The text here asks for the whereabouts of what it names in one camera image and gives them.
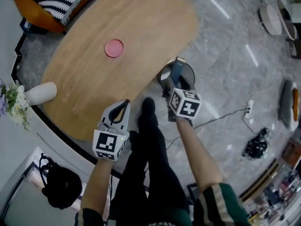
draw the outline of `throw blanket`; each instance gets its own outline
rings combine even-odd
[[[66,25],[70,14],[80,2],[81,0],[40,0],[39,4],[57,21]]]

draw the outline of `shoe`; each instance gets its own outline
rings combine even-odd
[[[155,102],[152,98],[147,97],[143,102],[142,102],[142,115],[152,115],[156,111],[156,106]]]
[[[133,152],[139,145],[139,134],[137,131],[130,131],[129,141],[131,143],[131,150]]]

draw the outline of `black backpack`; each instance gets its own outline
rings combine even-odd
[[[41,167],[43,159],[47,159],[48,163]],[[73,171],[59,166],[51,158],[44,156],[44,153],[41,154],[39,170],[45,186],[42,193],[48,198],[49,204],[59,209],[70,207],[82,191],[79,176]],[[48,170],[47,184],[43,177],[43,172],[46,170]]]

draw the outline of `table top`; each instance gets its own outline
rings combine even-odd
[[[42,83],[57,96],[44,104],[50,119],[68,135],[92,140],[104,109],[134,100],[198,32],[188,0],[97,0],[64,37]],[[106,42],[119,39],[123,54],[110,58]]]

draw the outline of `gray marble floor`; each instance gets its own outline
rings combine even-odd
[[[253,137],[242,122],[243,112],[196,129],[199,138],[220,166],[225,181],[239,194],[257,179],[274,157],[279,156],[291,136],[278,120],[277,109],[284,79],[294,80],[301,89],[301,62],[291,59],[291,49],[285,36],[269,35],[260,23],[258,8],[274,0],[192,1],[199,16],[199,34],[179,56],[184,57],[194,69],[195,86],[204,100],[194,125],[243,109],[247,101],[252,99],[253,116],[252,120],[247,120],[250,127],[259,131],[266,126],[273,131],[267,158],[249,161],[241,156],[247,141]],[[224,13],[213,1],[222,7]],[[288,4],[291,0],[282,1]],[[18,77],[27,89],[40,83],[62,38],[62,35],[54,33],[27,37],[22,47],[24,59],[18,72]],[[253,52],[255,61],[247,47]],[[169,146],[179,135],[176,125],[167,121],[166,103],[155,80],[133,102],[130,129],[136,128],[137,111],[141,101],[147,96],[156,101],[159,127]],[[87,152],[91,152],[91,142],[75,141]],[[167,154],[181,184],[186,186],[193,183],[193,175],[180,139],[173,143]],[[123,171],[129,155],[127,147],[115,165],[116,170]]]

